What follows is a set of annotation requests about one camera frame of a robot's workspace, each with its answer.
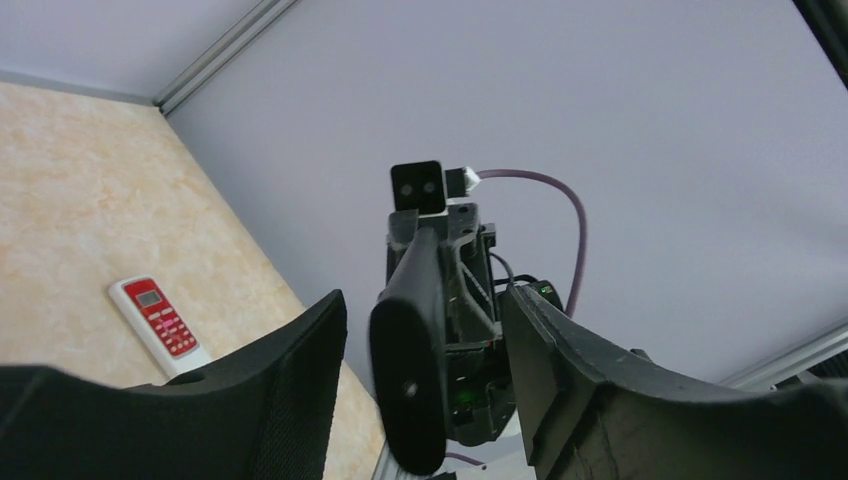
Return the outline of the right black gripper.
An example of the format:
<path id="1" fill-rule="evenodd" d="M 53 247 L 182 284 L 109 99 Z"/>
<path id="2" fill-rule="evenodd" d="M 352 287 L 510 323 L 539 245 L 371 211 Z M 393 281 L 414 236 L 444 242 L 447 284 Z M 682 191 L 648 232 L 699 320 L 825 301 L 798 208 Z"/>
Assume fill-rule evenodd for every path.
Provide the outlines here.
<path id="1" fill-rule="evenodd" d="M 448 206 L 441 215 L 393 212 L 388 218 L 386 284 L 417 230 L 439 239 L 443 281 L 446 444 L 478 446 L 498 439 L 515 414 L 501 292 L 492 273 L 494 226 L 474 203 Z"/>

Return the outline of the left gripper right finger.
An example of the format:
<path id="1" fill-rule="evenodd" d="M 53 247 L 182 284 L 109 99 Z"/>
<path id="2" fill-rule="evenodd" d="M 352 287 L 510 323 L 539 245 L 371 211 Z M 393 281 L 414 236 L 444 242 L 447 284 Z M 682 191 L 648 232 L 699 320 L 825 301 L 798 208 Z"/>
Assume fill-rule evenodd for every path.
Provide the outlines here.
<path id="1" fill-rule="evenodd" d="M 501 298 L 528 464 L 540 479 L 843 479 L 847 384 L 748 392 L 665 369 L 526 286 Z"/>

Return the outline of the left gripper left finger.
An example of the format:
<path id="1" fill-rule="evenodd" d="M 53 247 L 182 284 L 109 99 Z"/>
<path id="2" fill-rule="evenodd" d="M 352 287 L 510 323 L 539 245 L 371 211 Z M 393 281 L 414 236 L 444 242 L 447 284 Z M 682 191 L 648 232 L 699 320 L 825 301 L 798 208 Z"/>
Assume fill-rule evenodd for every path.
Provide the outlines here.
<path id="1" fill-rule="evenodd" d="M 164 385 L 1 369 L 5 479 L 319 479 L 347 336 L 332 291 L 285 326 Z"/>

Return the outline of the white red remote control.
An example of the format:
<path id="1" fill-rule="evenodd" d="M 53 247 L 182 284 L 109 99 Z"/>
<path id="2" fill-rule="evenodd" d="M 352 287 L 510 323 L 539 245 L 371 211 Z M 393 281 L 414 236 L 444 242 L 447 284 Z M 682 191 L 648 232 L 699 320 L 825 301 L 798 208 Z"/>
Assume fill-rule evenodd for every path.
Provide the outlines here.
<path id="1" fill-rule="evenodd" d="M 168 379 L 211 362 L 198 336 L 154 277 L 119 280 L 107 292 Z"/>

